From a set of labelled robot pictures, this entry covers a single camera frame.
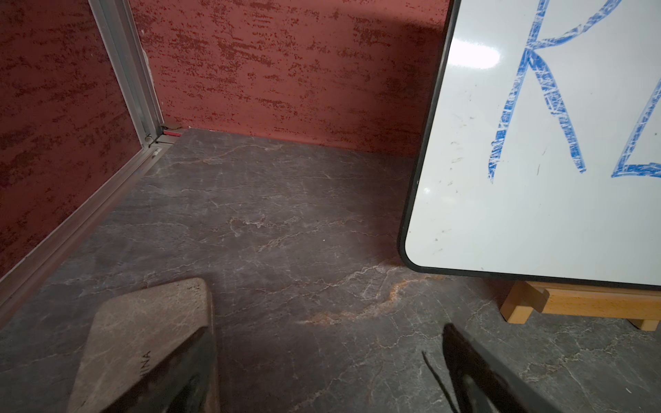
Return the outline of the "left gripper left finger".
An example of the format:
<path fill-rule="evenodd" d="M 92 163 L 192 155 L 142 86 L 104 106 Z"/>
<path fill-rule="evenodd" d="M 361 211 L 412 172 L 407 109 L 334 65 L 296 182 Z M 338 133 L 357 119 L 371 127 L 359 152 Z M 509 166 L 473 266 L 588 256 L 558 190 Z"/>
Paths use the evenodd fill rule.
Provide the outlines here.
<path fill-rule="evenodd" d="M 210 394 L 215 341 L 201 327 L 105 412 L 203 412 Z"/>

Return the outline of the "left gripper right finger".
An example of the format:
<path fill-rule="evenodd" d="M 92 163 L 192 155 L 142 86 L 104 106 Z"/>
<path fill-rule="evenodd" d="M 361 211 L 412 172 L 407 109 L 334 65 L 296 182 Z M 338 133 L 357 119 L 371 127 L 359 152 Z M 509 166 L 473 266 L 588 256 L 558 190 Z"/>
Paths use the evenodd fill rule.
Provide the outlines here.
<path fill-rule="evenodd" d="M 461 412 L 559 410 L 453 324 L 443 328 L 442 352 Z"/>

